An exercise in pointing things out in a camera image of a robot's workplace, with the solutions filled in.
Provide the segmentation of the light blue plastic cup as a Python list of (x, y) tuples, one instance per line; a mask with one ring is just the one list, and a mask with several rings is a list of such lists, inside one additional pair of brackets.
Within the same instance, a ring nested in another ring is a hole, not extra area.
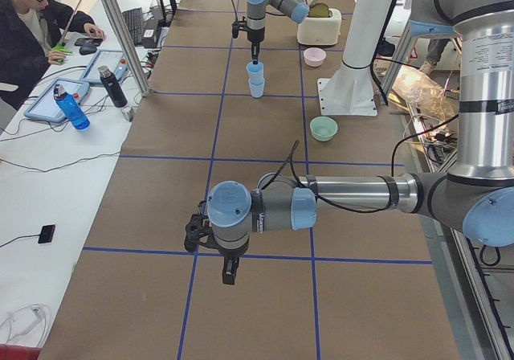
[(246, 65), (246, 70), (251, 84), (261, 84), (264, 82), (262, 62), (258, 61), (257, 63), (254, 63), (251, 61)]

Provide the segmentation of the pink bowl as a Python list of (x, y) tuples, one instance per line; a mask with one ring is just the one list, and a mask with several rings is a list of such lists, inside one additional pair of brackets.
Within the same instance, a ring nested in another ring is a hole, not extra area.
[(318, 68), (326, 59), (326, 52), (318, 47), (306, 48), (303, 51), (304, 63), (312, 68)]

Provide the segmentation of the cream toaster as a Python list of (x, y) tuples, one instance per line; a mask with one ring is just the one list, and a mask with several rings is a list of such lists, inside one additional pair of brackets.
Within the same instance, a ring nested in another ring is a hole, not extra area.
[(321, 11), (322, 16), (311, 9), (308, 16), (297, 27), (296, 38), (305, 46), (332, 46), (338, 43), (341, 35), (342, 15), (338, 9), (328, 8)]

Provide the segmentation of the bread slice in toaster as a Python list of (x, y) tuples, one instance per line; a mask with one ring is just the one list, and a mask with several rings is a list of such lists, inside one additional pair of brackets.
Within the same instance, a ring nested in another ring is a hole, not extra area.
[(309, 18), (329, 18), (331, 16), (328, 5), (324, 2), (316, 2), (310, 6)]

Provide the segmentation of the green bowl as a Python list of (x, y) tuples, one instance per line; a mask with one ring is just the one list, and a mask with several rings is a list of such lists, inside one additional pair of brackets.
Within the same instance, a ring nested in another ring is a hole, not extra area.
[(309, 123), (310, 133), (317, 141), (330, 141), (338, 131), (338, 124), (331, 117), (319, 116)]

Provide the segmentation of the black keyboard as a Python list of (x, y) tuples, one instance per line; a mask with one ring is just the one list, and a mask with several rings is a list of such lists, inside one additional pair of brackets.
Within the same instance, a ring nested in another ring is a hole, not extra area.
[(125, 25), (129, 32), (129, 37), (133, 43), (141, 45), (143, 34), (143, 11), (141, 7), (125, 10), (122, 13)]

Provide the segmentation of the far teach pendant tablet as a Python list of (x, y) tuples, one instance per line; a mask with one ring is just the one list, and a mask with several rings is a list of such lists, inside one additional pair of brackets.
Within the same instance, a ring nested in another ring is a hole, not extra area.
[(101, 85), (98, 68), (105, 66), (118, 81), (124, 79), (128, 71), (128, 63), (122, 50), (98, 50), (85, 68), (80, 80), (90, 85)]

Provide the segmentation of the teach pendant tablet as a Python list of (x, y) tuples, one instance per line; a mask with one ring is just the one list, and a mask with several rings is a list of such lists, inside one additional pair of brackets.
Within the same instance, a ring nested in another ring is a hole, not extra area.
[(62, 123), (67, 119), (65, 113), (55, 103), (54, 88), (57, 84), (62, 85), (65, 91), (73, 96), (78, 105), (81, 105), (90, 89), (90, 84), (87, 81), (55, 78), (24, 112), (26, 118), (54, 124)]
[(122, 50), (98, 50), (85, 68), (80, 80), (90, 85), (101, 85), (98, 68), (105, 66), (118, 81), (124, 79), (128, 71), (128, 63)]

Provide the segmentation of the black thermos bottle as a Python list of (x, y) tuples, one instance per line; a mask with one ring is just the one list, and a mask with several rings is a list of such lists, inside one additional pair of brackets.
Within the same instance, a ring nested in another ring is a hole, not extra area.
[(110, 71), (107, 66), (98, 67), (100, 74), (100, 81), (111, 98), (113, 104), (117, 108), (123, 108), (127, 105), (128, 101), (121, 89), (121, 86), (116, 76)]

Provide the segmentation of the black computer mouse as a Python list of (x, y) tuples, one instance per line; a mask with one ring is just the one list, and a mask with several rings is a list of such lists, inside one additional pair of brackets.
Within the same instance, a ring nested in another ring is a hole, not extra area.
[(84, 44), (79, 49), (79, 53), (81, 55), (90, 55), (90, 54), (95, 53), (96, 51), (97, 51), (97, 46), (89, 45), (89, 44)]

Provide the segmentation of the smartphone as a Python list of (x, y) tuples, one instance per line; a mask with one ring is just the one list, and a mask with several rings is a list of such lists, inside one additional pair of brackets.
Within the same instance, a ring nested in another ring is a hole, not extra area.
[(102, 42), (102, 38), (80, 37), (75, 41), (74, 45), (77, 47), (82, 47), (83, 45), (94, 45), (98, 47), (102, 44)]

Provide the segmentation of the crumpled clear plastic bag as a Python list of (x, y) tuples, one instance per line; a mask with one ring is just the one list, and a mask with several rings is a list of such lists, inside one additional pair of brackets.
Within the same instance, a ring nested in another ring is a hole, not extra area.
[(402, 65), (392, 89), (410, 106), (429, 116), (447, 119), (459, 111), (458, 102), (446, 97), (442, 86), (414, 67)]

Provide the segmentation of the small black box device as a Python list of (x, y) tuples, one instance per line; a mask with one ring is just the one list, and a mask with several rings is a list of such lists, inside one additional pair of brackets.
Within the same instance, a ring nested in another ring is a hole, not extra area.
[(54, 224), (42, 226), (41, 232), (39, 233), (38, 244), (50, 243), (53, 240), (54, 232), (55, 232)]

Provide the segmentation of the blue water bottle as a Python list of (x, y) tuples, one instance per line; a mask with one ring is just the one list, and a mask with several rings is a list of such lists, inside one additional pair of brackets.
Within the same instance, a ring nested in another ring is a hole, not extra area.
[(57, 83), (53, 89), (55, 103), (63, 111), (65, 117), (72, 123), (77, 130), (86, 130), (89, 128), (90, 121), (84, 114), (81, 107), (75, 101), (74, 97), (68, 93), (61, 83)]

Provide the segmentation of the near teach pendant tablet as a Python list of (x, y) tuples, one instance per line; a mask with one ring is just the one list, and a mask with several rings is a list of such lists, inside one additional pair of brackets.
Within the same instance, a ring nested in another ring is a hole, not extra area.
[(62, 123), (67, 119), (65, 113), (55, 103), (54, 88), (57, 84), (62, 85), (65, 91), (73, 96), (78, 105), (81, 105), (90, 89), (90, 84), (87, 81), (55, 78), (24, 112), (26, 118), (54, 124)]

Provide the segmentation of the seated person black jacket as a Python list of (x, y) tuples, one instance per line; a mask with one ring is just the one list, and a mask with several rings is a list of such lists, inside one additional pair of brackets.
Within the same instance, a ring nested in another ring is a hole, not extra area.
[(103, 38), (88, 14), (56, 0), (1, 0), (1, 81), (16, 85), (1, 99), (18, 110), (47, 69), (66, 54), (56, 49), (61, 30)]

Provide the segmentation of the aluminium frame post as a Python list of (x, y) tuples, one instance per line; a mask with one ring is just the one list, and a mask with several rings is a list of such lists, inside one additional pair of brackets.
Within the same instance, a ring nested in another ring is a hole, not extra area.
[(142, 97), (146, 97), (151, 93), (151, 88), (146, 74), (143, 71), (143, 67), (141, 66), (136, 48), (130, 38), (129, 30), (124, 23), (118, 2), (117, 0), (101, 0), (101, 2), (108, 21), (110, 22), (114, 34), (128, 61), (128, 67), (133, 75), (133, 79), (136, 82), (139, 92)]

